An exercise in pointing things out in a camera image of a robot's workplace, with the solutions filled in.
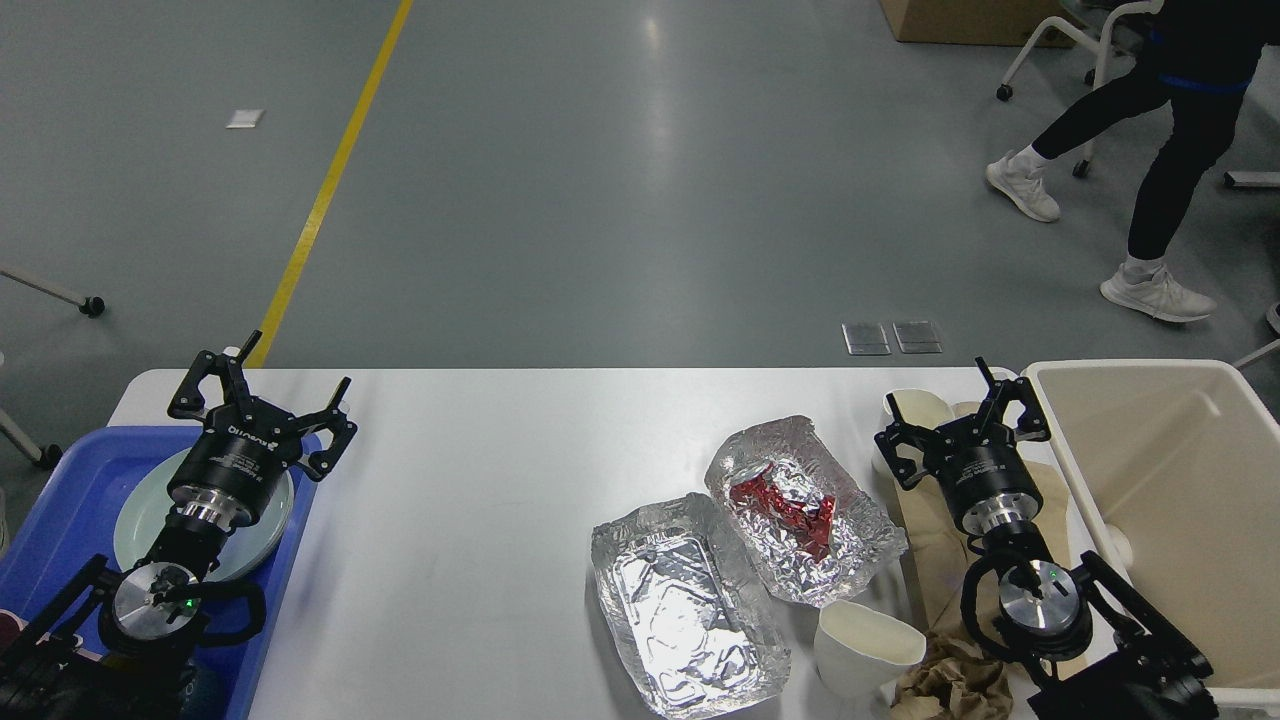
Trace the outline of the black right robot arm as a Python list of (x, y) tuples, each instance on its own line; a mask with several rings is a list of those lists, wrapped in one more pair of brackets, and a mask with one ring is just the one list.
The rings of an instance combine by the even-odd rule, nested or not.
[(960, 592), (970, 638), (1036, 683), (1039, 719), (1216, 719), (1206, 656), (1097, 552), (1059, 564), (1036, 524), (1044, 498), (1019, 454), (1051, 437), (1024, 377), (983, 359), (979, 407), (937, 427), (910, 421), (897, 393), (876, 445), (901, 489), (932, 477), (977, 552)]

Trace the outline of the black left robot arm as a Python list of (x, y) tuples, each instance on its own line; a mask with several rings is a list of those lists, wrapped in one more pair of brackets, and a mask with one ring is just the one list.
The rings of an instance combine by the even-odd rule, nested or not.
[(178, 719), (201, 648), (236, 647), (268, 624), (264, 588), (215, 582), (228, 541), (256, 527), (293, 470), (324, 480), (357, 425), (342, 402), (296, 414), (253, 395), (238, 354), (198, 352), (168, 406), (198, 437), (166, 483), (170, 507), (141, 557), (118, 570), (97, 553), (3, 651), (5, 719)]

